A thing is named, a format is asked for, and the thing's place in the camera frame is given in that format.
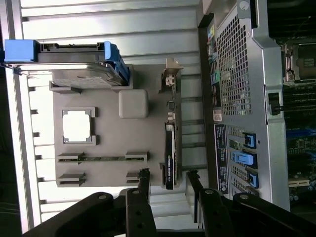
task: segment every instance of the screw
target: screw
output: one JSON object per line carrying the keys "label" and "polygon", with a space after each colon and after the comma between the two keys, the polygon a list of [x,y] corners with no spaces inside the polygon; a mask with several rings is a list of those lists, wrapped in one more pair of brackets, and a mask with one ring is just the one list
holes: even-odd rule
{"label": "screw", "polygon": [[246,199],[248,199],[248,196],[245,194],[242,194],[242,195],[240,195],[240,198],[246,200]]}
{"label": "screw", "polygon": [[213,194],[214,192],[212,190],[208,189],[208,190],[205,190],[205,193],[206,194]]}
{"label": "screw", "polygon": [[246,11],[249,9],[249,3],[247,1],[241,1],[239,7],[241,10]]}

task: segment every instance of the metal mesh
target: metal mesh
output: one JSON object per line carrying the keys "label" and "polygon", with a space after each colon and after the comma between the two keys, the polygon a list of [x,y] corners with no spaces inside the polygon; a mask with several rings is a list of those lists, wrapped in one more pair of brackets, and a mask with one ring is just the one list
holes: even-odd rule
{"label": "metal mesh", "polygon": [[226,126],[229,135],[236,137],[244,137],[245,130],[242,127]]}
{"label": "metal mesh", "polygon": [[245,170],[240,169],[238,166],[231,164],[231,172],[237,175],[240,179],[247,180],[247,173]]}
{"label": "metal mesh", "polygon": [[246,186],[242,184],[238,179],[233,177],[232,184],[238,188],[242,193],[247,193]]}
{"label": "metal mesh", "polygon": [[217,39],[224,115],[251,114],[246,26],[237,16]]}

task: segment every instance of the blue latch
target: blue latch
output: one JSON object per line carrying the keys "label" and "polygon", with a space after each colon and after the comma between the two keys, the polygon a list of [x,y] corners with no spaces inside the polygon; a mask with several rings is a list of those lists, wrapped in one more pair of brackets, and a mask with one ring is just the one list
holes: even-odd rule
{"label": "blue latch", "polygon": [[255,133],[244,133],[245,136],[245,147],[256,149],[257,148],[257,141],[256,141],[256,134]]}
{"label": "blue latch", "polygon": [[233,152],[233,160],[239,162],[254,169],[257,168],[257,156],[256,154],[242,151],[242,152]]}
{"label": "blue latch", "polygon": [[233,152],[235,162],[240,162],[247,165],[253,165],[253,156],[243,152]]}
{"label": "blue latch", "polygon": [[4,42],[4,61],[32,63],[37,61],[37,45],[32,39],[6,39]]}
{"label": "blue latch", "polygon": [[127,82],[129,82],[130,72],[124,63],[116,44],[109,41],[104,42],[104,58],[113,64],[115,71]]}
{"label": "blue latch", "polygon": [[252,172],[247,169],[248,172],[248,181],[255,189],[259,188],[259,177],[258,174],[255,172]]}

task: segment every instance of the sticker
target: sticker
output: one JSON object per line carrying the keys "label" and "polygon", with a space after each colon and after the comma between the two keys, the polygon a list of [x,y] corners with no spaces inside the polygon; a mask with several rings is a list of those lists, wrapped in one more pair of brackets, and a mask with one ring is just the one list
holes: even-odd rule
{"label": "sticker", "polygon": [[213,120],[217,122],[222,121],[222,111],[221,110],[213,110]]}
{"label": "sticker", "polygon": [[218,188],[223,194],[228,194],[228,170],[227,170],[227,149],[225,125],[215,124],[216,138],[216,166]]}

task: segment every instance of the blue drive tray handle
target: blue drive tray handle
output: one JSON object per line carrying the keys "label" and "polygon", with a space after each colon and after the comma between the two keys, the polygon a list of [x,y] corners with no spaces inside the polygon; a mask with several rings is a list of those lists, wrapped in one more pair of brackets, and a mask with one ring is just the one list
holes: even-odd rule
{"label": "blue drive tray handle", "polygon": [[[116,73],[127,83],[129,83],[130,71],[124,63],[116,44],[105,41],[104,43],[104,63],[113,67]],[[38,54],[40,53],[40,43],[32,39],[6,39],[3,52],[0,53],[2,66],[12,68],[14,73],[20,74],[19,65],[38,64]]]}

